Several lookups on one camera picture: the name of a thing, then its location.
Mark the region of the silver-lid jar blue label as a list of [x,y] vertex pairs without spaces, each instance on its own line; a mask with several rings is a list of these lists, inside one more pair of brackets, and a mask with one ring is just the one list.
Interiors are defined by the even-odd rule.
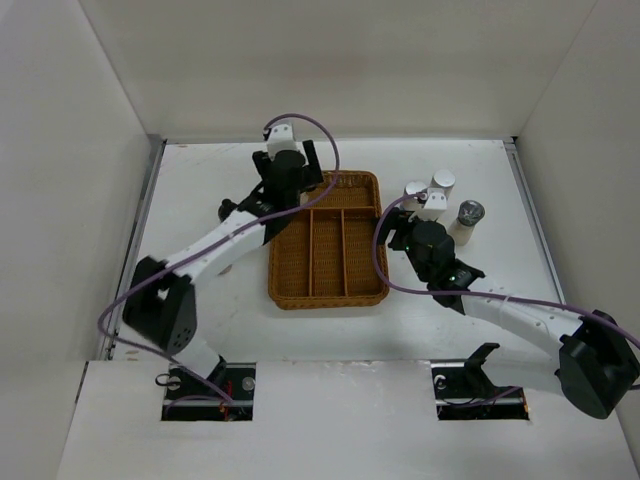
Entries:
[[411,181],[404,188],[404,195],[407,196],[402,202],[404,210],[419,211],[423,208],[428,198],[428,186],[421,181]]

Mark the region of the black-lid jar beige contents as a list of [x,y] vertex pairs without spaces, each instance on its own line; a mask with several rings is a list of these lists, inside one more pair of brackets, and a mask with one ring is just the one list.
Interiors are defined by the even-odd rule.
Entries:
[[238,204],[229,198],[224,198],[217,210],[218,219],[220,222],[226,221],[229,216],[238,208]]

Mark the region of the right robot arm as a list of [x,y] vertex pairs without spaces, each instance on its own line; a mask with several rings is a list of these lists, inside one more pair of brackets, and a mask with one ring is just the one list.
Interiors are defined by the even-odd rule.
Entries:
[[404,253],[422,282],[419,294],[462,316],[493,324],[545,352],[550,361],[535,367],[519,360],[497,369],[484,344],[463,368],[466,388],[487,400],[512,375],[511,385],[553,392],[582,413],[605,419],[627,393],[639,388],[638,341],[608,314],[511,293],[456,257],[443,225],[411,211],[388,207],[374,233],[375,246]]

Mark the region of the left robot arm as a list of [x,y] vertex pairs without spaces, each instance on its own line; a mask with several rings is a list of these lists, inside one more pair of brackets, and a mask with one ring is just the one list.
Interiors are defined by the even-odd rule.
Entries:
[[224,387],[226,361],[198,332],[197,291],[244,255],[280,234],[294,215],[272,219],[274,213],[297,210],[301,196],[323,183],[314,142],[294,142],[274,155],[252,155],[261,181],[240,203],[226,199],[227,217],[204,237],[163,260],[146,256],[135,268],[133,287],[169,268],[163,278],[145,285],[124,304],[123,322],[142,338],[188,367],[190,386],[206,399]]

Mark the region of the clear-cap white salt bottle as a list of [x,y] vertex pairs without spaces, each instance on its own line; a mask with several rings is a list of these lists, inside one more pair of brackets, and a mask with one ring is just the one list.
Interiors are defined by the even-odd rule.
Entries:
[[448,229],[456,246],[464,246],[469,242],[476,225],[484,218],[485,213],[485,207],[476,200],[465,200],[460,204],[457,216]]

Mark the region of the brown wicker tray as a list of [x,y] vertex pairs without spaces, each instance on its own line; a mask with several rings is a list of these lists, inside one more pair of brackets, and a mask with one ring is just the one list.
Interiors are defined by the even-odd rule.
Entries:
[[270,246],[268,294],[283,310],[370,307],[389,287],[386,252],[372,248],[382,213],[379,182],[367,171],[340,173],[329,195],[298,213]]

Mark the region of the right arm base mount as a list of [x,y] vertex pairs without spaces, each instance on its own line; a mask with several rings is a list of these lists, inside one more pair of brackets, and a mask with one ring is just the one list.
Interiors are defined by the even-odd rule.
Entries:
[[435,409],[440,421],[529,420],[521,387],[497,386],[483,370],[498,343],[484,343],[469,357],[431,362]]

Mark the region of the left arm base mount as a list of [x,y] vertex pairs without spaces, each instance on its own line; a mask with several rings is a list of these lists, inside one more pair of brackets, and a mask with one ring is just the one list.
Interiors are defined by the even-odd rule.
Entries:
[[256,392],[255,363],[230,363],[219,389],[232,399],[224,403],[220,395],[172,366],[159,374],[155,384],[164,389],[161,420],[165,422],[248,422],[253,420]]

